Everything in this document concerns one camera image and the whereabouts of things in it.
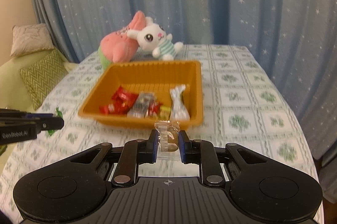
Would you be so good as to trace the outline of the green zigzag cushion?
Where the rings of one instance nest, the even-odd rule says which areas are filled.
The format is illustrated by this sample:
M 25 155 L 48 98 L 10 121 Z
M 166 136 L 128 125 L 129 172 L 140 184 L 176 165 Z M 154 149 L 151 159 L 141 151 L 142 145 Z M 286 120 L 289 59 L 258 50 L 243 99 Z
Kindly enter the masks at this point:
M 19 70 L 30 95 L 33 109 L 37 110 L 53 88 L 68 74 L 58 50 Z

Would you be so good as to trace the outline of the blue star curtain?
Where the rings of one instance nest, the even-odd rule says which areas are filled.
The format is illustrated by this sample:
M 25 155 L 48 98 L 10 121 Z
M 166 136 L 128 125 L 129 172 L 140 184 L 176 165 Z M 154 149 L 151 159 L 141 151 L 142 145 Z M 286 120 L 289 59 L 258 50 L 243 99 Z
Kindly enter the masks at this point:
M 33 0 L 72 62 L 141 10 L 176 41 L 242 45 L 294 110 L 314 158 L 336 154 L 336 0 Z

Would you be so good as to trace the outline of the yellow candy packet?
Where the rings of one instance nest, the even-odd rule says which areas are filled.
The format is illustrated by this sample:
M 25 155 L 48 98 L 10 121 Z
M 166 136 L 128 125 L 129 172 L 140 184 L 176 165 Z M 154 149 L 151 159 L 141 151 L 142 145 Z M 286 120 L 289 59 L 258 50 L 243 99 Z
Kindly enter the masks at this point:
M 159 109 L 159 118 L 161 120 L 169 120 L 170 114 L 171 114 L 171 108 L 170 107 L 166 107 L 164 105 L 160 106 L 160 109 Z

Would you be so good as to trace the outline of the small red candy packet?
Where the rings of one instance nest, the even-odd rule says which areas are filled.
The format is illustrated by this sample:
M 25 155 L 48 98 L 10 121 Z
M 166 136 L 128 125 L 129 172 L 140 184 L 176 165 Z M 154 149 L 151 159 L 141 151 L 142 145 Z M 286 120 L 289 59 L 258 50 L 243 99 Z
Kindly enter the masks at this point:
M 101 114 L 105 114 L 105 115 L 114 114 L 115 112 L 114 104 L 107 104 L 104 106 L 99 106 L 99 111 Z

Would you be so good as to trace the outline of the green black snack pouch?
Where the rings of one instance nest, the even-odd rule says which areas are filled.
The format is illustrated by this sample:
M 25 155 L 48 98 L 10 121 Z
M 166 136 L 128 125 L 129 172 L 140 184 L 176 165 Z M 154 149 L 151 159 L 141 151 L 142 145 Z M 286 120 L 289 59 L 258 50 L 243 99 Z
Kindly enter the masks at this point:
M 189 112 L 182 99 L 182 94 L 185 89 L 186 85 L 181 84 L 170 90 L 170 96 L 172 100 L 170 120 L 172 121 L 188 121 L 190 119 Z

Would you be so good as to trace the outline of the grey striped snack packet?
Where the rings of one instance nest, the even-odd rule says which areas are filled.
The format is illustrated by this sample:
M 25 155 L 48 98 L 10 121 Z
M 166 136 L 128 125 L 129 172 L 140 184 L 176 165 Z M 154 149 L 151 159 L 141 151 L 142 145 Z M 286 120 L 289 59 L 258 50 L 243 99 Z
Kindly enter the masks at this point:
M 141 92 L 136 99 L 131 110 L 128 111 L 128 118 L 144 118 L 150 102 L 155 101 L 155 94 L 152 92 Z

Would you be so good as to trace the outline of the light green sofa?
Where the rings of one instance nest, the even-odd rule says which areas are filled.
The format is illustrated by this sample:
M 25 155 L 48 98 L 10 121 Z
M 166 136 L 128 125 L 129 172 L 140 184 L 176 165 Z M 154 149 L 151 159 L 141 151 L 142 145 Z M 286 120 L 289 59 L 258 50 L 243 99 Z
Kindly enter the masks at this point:
M 33 103 L 19 70 L 40 61 L 51 50 L 13 57 L 1 65 L 1 108 L 34 112 Z

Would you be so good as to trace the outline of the orange plastic tray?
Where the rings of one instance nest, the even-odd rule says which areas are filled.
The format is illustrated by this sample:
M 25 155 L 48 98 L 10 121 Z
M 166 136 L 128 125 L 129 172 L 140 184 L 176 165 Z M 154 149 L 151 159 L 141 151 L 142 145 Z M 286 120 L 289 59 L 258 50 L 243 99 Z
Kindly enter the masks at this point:
M 164 106 L 172 106 L 170 90 L 184 84 L 182 99 L 190 119 L 181 121 L 181 129 L 203 122 L 202 72 L 199 61 L 139 61 L 110 65 L 100 76 L 81 105 L 78 116 L 113 127 L 152 129 L 150 118 L 129 118 L 127 115 L 103 114 L 100 106 L 112 102 L 119 87 L 133 94 L 153 93 Z

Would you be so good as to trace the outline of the pink star plush toy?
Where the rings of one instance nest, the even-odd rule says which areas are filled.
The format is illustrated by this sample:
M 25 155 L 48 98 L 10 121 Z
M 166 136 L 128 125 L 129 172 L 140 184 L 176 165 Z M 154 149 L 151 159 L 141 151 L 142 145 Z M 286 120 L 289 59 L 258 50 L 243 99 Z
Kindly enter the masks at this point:
M 111 64 L 129 62 L 133 58 L 139 45 L 136 39 L 127 36 L 127 32 L 130 29 L 142 30 L 145 26 L 145 14 L 137 11 L 127 26 L 106 35 L 101 40 L 98 55 L 103 70 Z

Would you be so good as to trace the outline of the green brown candy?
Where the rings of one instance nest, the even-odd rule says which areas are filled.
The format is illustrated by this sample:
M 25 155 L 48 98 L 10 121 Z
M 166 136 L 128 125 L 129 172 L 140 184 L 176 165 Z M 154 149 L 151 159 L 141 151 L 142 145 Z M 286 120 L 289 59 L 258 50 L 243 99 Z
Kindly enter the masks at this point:
M 64 127 L 64 119 L 63 119 L 63 113 L 59 109 L 59 107 L 56 107 L 54 113 L 48 117 L 48 125 L 46 132 L 48 136 L 52 136 L 56 131 L 61 130 Z

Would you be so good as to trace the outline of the dark red snack packet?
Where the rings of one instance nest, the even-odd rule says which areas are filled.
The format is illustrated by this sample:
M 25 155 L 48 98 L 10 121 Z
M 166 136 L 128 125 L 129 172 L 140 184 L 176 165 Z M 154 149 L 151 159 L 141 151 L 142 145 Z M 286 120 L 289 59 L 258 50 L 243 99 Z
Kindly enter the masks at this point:
M 160 107 L 162 106 L 163 104 L 160 103 L 160 102 L 156 102 L 156 101 L 153 101 L 153 102 L 150 102 L 149 106 L 148 106 L 148 109 L 147 109 L 147 112 L 146 112 L 146 117 L 156 117 L 159 115 L 160 113 Z

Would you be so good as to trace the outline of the white bunny plush toy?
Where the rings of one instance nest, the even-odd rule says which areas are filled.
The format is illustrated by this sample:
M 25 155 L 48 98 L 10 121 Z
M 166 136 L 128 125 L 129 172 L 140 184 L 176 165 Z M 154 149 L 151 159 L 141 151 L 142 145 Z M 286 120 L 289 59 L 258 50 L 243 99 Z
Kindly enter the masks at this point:
M 143 51 L 162 61 L 173 61 L 183 50 L 183 43 L 173 43 L 172 34 L 167 34 L 151 17 L 146 17 L 146 26 L 142 30 L 129 29 L 127 36 L 135 39 Z

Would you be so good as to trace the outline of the clear brown candy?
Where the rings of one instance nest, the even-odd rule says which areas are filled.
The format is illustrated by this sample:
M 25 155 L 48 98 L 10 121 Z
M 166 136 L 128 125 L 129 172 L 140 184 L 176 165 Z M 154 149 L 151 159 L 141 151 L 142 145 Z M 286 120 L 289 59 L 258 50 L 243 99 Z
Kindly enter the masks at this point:
M 156 121 L 154 127 L 159 135 L 158 153 L 160 160 L 178 160 L 178 133 L 180 126 L 177 121 Z

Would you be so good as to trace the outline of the beige embroidered pillow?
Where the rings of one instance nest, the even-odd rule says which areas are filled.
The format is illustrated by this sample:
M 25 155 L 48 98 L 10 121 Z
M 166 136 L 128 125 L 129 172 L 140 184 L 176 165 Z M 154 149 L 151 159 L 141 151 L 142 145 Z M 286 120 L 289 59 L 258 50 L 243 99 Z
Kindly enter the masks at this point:
M 46 24 L 13 27 L 11 57 L 20 57 L 30 53 L 52 50 L 54 45 Z

